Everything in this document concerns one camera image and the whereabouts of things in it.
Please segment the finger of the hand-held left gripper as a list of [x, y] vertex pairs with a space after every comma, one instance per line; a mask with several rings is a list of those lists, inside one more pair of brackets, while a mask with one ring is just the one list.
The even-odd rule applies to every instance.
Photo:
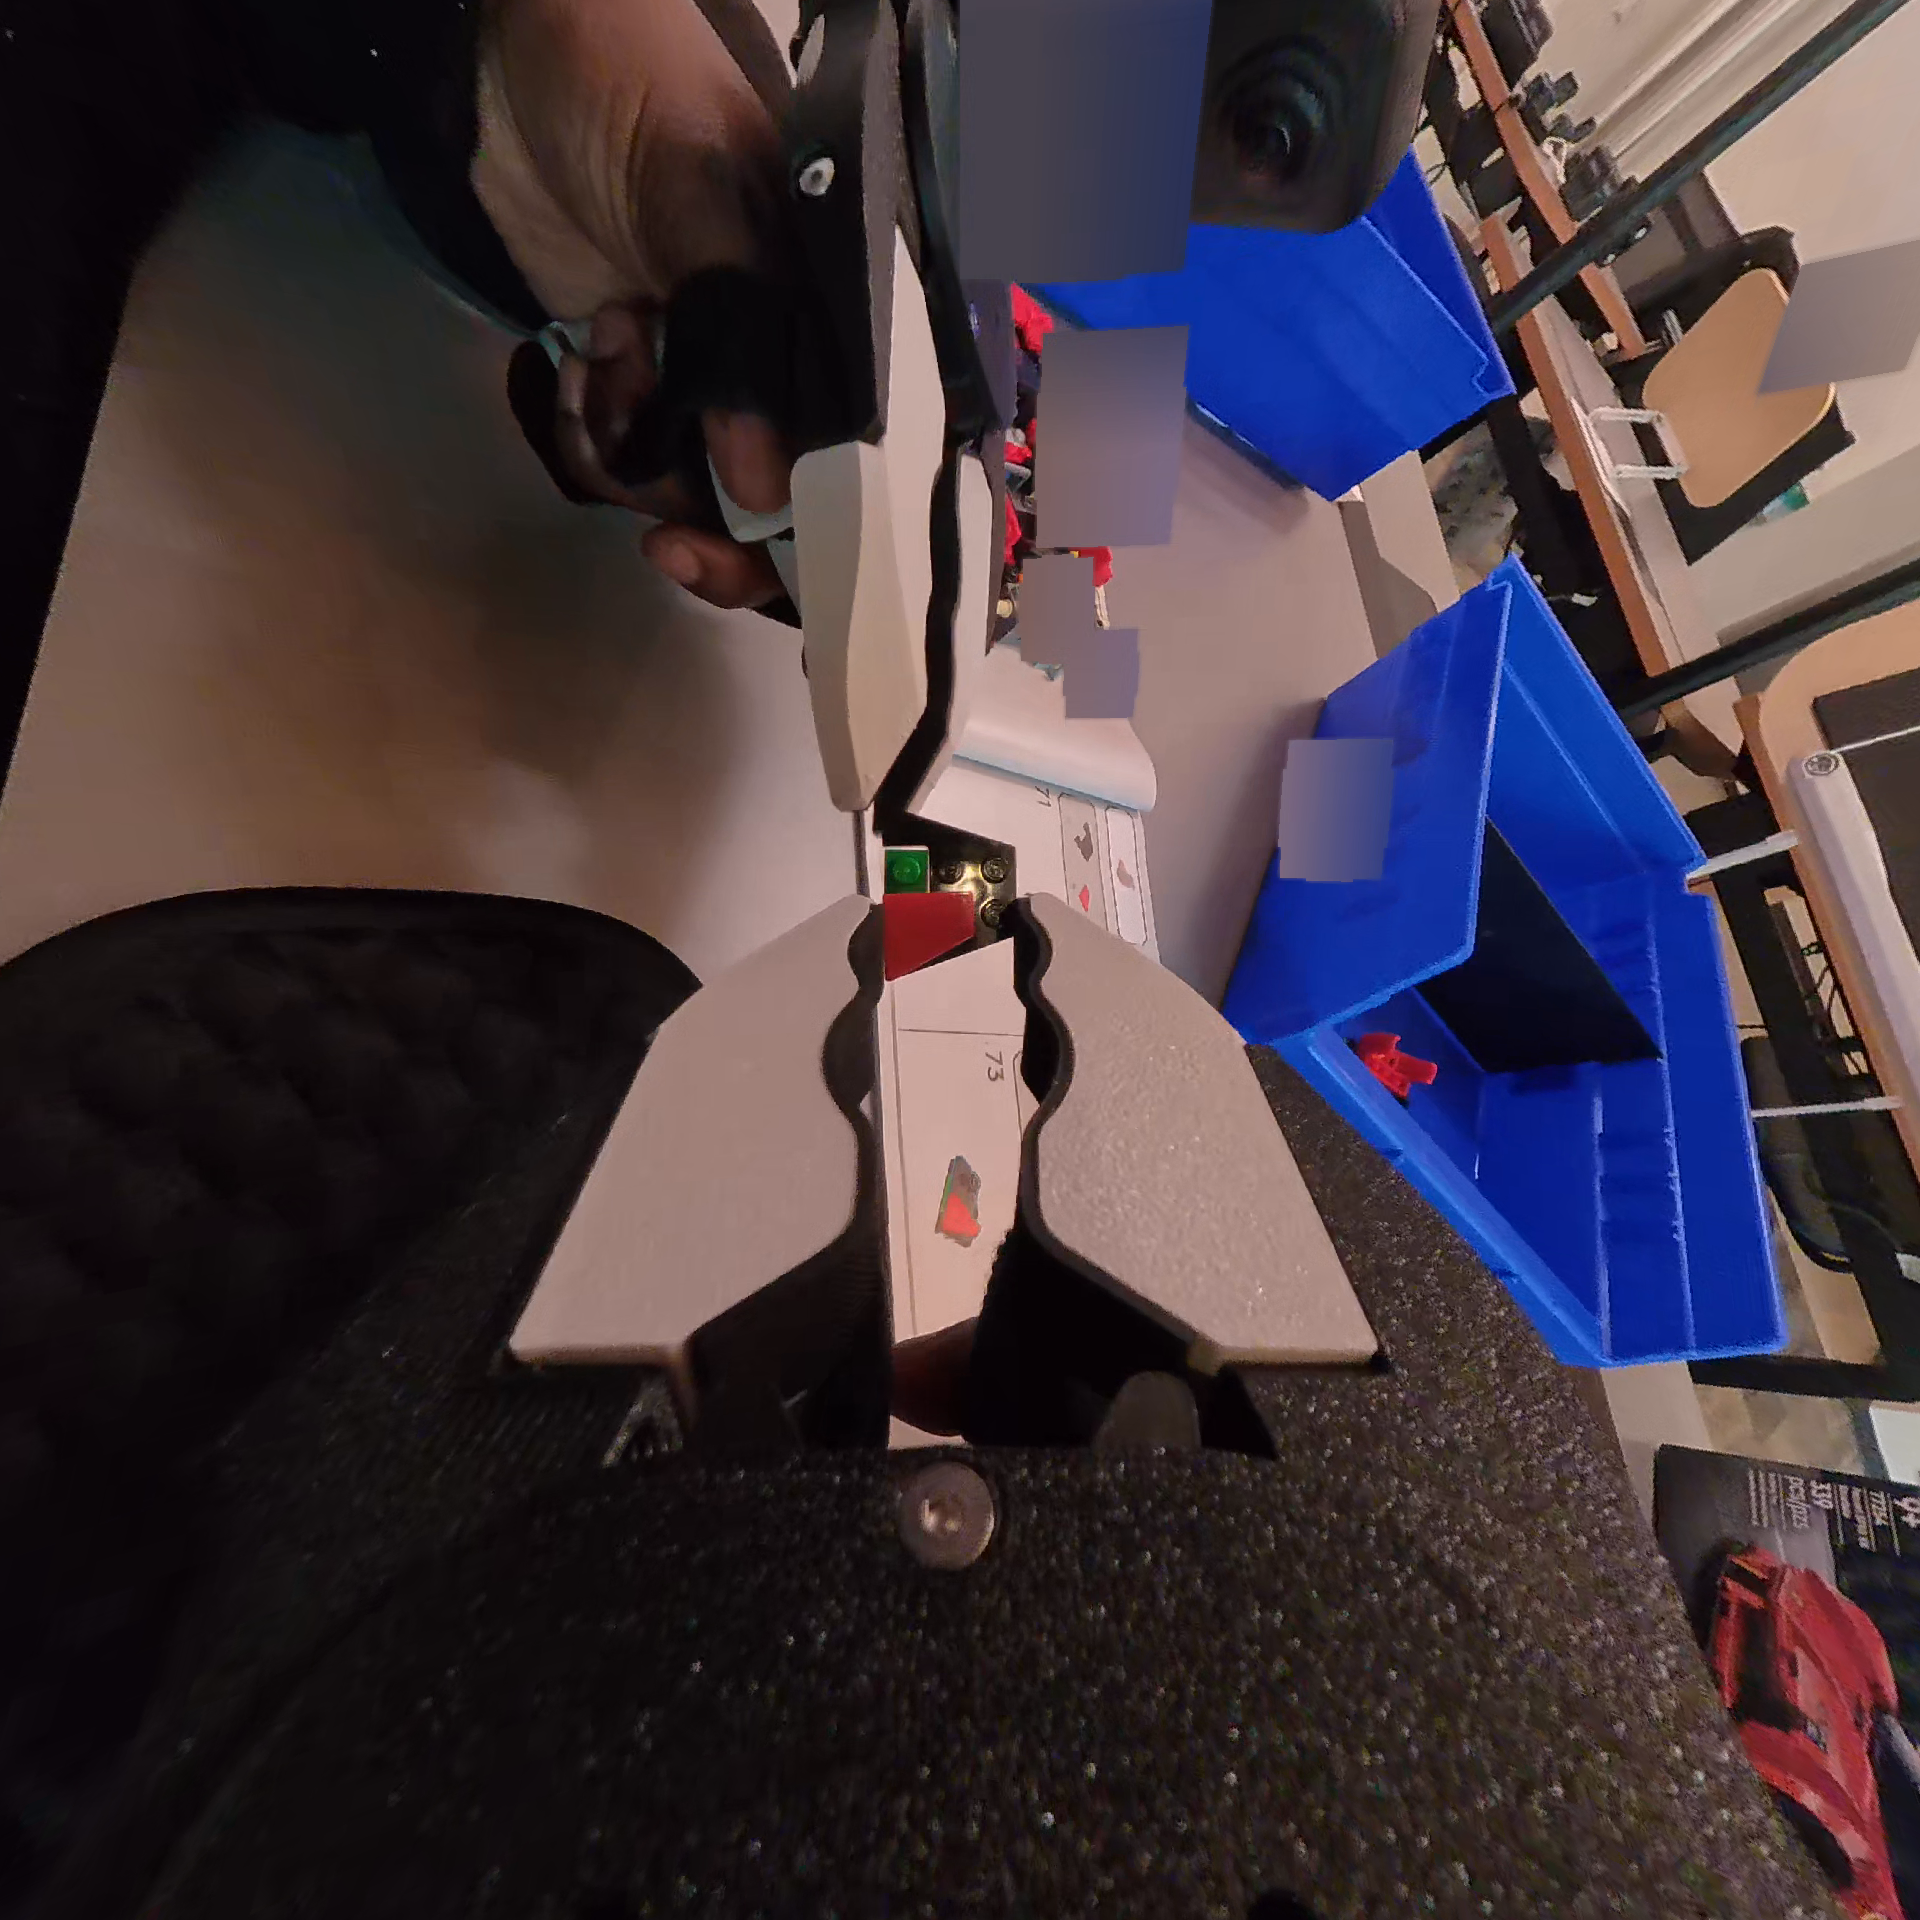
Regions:
[[829, 802], [912, 812], [967, 717], [967, 457], [922, 467], [887, 444], [809, 451], [792, 467], [792, 536]]
[[941, 522], [936, 613], [938, 712], [969, 720], [985, 673], [1000, 576], [1000, 499], [979, 451], [953, 460], [953, 505]]

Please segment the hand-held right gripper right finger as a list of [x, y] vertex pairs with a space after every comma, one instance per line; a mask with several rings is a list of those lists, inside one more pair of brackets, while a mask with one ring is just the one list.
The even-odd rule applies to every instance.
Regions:
[[1006, 914], [1034, 1101], [980, 1306], [1004, 1374], [1369, 1370], [1377, 1336], [1245, 1044], [1057, 897]]

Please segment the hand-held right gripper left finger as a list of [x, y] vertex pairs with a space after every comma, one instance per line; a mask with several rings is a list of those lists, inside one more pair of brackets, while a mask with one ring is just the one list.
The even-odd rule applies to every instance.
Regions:
[[651, 1035], [519, 1307], [526, 1367], [718, 1374], [729, 1339], [796, 1358], [877, 1224], [882, 910], [843, 897], [699, 985]]

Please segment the black and green brick assembly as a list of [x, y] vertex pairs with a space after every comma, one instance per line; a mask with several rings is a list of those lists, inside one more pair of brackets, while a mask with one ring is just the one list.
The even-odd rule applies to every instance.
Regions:
[[887, 843], [882, 848], [882, 890], [891, 899], [956, 899], [954, 906], [909, 907], [909, 926], [943, 932], [956, 926], [967, 947], [982, 947], [1000, 936], [1004, 904], [1014, 899], [1019, 874], [1014, 852], [995, 843]]

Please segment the red wedge toy brick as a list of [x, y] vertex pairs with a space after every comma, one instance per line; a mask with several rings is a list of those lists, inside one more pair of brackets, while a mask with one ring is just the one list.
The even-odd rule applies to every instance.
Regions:
[[903, 979], [972, 947], [977, 899], [965, 891], [887, 894], [882, 900], [882, 977]]

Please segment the blue divided plastic bin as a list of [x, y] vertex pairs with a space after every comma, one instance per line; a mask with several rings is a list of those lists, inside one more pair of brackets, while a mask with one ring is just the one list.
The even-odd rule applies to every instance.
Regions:
[[[1783, 1294], [1704, 854], [1517, 561], [1325, 694], [1392, 749], [1381, 872], [1273, 854], [1222, 1014], [1577, 1367], [1776, 1354]], [[1436, 1065], [1402, 1105], [1347, 1039]]]

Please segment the person's left forearm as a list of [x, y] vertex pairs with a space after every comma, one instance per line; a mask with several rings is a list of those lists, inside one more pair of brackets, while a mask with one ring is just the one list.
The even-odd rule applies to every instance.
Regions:
[[549, 311], [473, 181], [485, 4], [5, 4], [5, 296], [103, 307], [235, 116], [343, 145], [423, 270], [494, 324]]

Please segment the person's left hand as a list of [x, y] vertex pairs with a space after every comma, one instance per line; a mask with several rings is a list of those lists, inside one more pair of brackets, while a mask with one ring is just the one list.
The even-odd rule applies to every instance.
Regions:
[[784, 266], [784, 57], [753, 4], [504, 2], [474, 39], [473, 194], [550, 321], [514, 349], [514, 419], [559, 489], [643, 519], [640, 554], [720, 609], [771, 609], [758, 544], [698, 525], [685, 486], [616, 480], [656, 384], [660, 321], [698, 272]]

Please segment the red toy brick car model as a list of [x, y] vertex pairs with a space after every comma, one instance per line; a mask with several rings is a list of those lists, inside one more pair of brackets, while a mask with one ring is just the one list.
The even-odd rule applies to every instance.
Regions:
[[1024, 564], [1042, 554], [1038, 541], [1038, 388], [1045, 337], [1053, 316], [1020, 285], [1010, 289], [1011, 309], [1011, 419], [1001, 439], [1001, 564], [995, 589], [992, 641], [1001, 644], [1019, 621], [1019, 589]]

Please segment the white instruction booklet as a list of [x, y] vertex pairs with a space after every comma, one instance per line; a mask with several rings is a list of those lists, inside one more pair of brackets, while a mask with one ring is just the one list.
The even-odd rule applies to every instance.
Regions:
[[[1014, 852], [1014, 899], [1058, 897], [1157, 957], [1143, 866], [1153, 764], [1130, 720], [1068, 719], [1057, 670], [1011, 646], [985, 658], [972, 719], [914, 823], [852, 819], [852, 874], [882, 894], [887, 843]], [[969, 1321], [1019, 1198], [1034, 1099], [1020, 1078], [1024, 1002], [997, 936], [889, 981], [877, 1012], [882, 1176], [897, 1339]]]

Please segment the wooden background desk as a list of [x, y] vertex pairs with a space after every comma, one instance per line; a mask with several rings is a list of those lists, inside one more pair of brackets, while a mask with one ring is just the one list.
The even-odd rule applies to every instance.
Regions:
[[[1517, 180], [1516, 217], [1493, 209], [1475, 230], [1475, 258], [1484, 265], [1490, 292], [1506, 296], [1524, 275], [1523, 242], [1544, 239], [1536, 251], [1544, 261], [1574, 239], [1577, 223], [1484, 32], [1483, 6], [1446, 2], [1442, 23]], [[1578, 332], [1554, 292], [1511, 321], [1490, 320], [1524, 360], [1570, 489], [1544, 467], [1517, 401], [1491, 401], [1484, 419], [1520, 514], [1524, 562], [1549, 598], [1574, 613], [1574, 638], [1589, 670], [1624, 712], [1656, 676], [1682, 664], [1680, 644], [1704, 638], [1707, 629], [1607, 361], [1607, 349], [1640, 352], [1647, 340], [1607, 266], [1578, 266], [1577, 285], [1602, 321], [1598, 343]]]

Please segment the wooden side table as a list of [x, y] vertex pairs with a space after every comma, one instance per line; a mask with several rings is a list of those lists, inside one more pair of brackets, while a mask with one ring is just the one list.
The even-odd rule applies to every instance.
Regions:
[[1804, 886], [1894, 1128], [1918, 1163], [1918, 962], [1885, 874], [1847, 752], [1827, 745], [1816, 702], [1918, 664], [1915, 605], [1854, 621], [1790, 654], [1736, 702], [1741, 741]]

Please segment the wooden seat chair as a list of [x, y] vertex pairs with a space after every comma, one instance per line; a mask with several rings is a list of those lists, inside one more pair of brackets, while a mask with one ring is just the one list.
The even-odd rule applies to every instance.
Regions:
[[1758, 226], [1632, 298], [1646, 336], [1665, 343], [1635, 397], [1679, 437], [1680, 475], [1656, 492], [1689, 562], [1856, 444], [1834, 386], [1760, 393], [1799, 272], [1790, 230]]

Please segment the toy box with car print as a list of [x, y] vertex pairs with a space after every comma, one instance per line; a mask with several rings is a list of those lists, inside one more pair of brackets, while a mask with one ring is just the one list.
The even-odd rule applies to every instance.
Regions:
[[1693, 1448], [1652, 1524], [1714, 1693], [1848, 1916], [1918, 1916], [1918, 1490]]

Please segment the black metal pole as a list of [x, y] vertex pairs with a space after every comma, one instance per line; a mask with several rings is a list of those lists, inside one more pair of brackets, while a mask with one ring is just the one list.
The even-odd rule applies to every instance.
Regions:
[[1695, 180], [1714, 159], [1754, 133], [1763, 121], [1804, 93], [1818, 76], [1848, 54], [1864, 36], [1887, 23], [1902, 2], [1851, 2], [1837, 16], [1799, 42], [1786, 58], [1715, 113], [1700, 133], [1679, 146], [1633, 188], [1626, 188], [1571, 230], [1550, 252], [1533, 261], [1530, 272], [1491, 302], [1484, 314], [1496, 343], [1513, 334], [1517, 321], [1544, 300], [1559, 296], [1585, 266], [1621, 252], [1654, 211], [1666, 205], [1680, 186]]
[[1739, 673], [1786, 659], [1810, 648], [1810, 644], [1834, 637], [1862, 620], [1912, 607], [1915, 601], [1915, 574], [1894, 576], [1888, 589], [1877, 589], [1864, 595], [1837, 595], [1829, 603], [1821, 603], [1821, 607], [1783, 616], [1725, 648], [1652, 673], [1643, 679], [1640, 686], [1609, 694], [1609, 706], [1621, 720], [1643, 719], [1708, 686], [1736, 681]]

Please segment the person's black sweater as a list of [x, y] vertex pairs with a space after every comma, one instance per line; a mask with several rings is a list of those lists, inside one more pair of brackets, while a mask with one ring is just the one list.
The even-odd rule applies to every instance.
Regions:
[[142, 194], [76, 154], [5, 180], [1, 270], [1, 770], [105, 393], [131, 275], [153, 226]]

